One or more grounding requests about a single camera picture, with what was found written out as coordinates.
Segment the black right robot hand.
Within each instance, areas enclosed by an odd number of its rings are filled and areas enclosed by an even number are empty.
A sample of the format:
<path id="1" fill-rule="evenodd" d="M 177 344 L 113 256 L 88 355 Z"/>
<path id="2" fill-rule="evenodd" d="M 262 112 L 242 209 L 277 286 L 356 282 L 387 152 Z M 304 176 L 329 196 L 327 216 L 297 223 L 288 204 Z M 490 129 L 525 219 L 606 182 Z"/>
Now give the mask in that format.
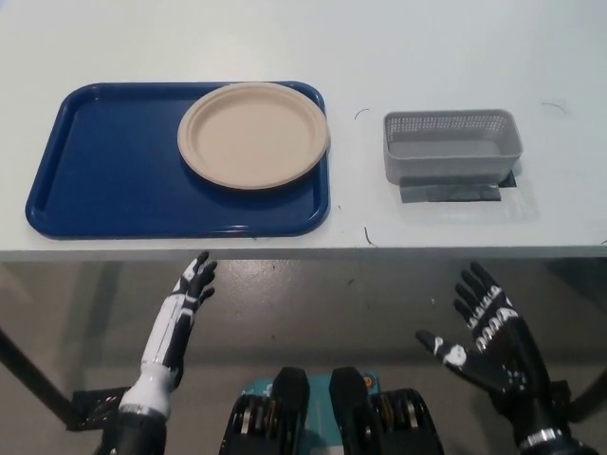
<path id="1" fill-rule="evenodd" d="M 553 403 L 551 381 L 535 339 L 503 287 L 478 263 L 461 273 L 453 307 L 474 347 L 427 330 L 416 339 L 450 371 L 486 391 L 512 425 L 521 454 L 565 454 L 577 446 Z"/>

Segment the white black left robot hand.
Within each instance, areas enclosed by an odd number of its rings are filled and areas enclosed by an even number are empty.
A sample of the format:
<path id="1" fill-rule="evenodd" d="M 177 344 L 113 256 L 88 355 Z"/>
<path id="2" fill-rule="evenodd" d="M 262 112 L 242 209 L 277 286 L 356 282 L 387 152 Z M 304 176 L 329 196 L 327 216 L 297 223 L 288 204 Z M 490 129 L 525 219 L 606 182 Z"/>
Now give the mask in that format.
<path id="1" fill-rule="evenodd" d="M 212 296 L 217 262 L 201 252 L 183 271 L 162 302 L 140 361 L 139 377 L 123 395 L 122 413 L 167 420 L 171 394 L 184 373 L 184 356 L 197 311 Z"/>

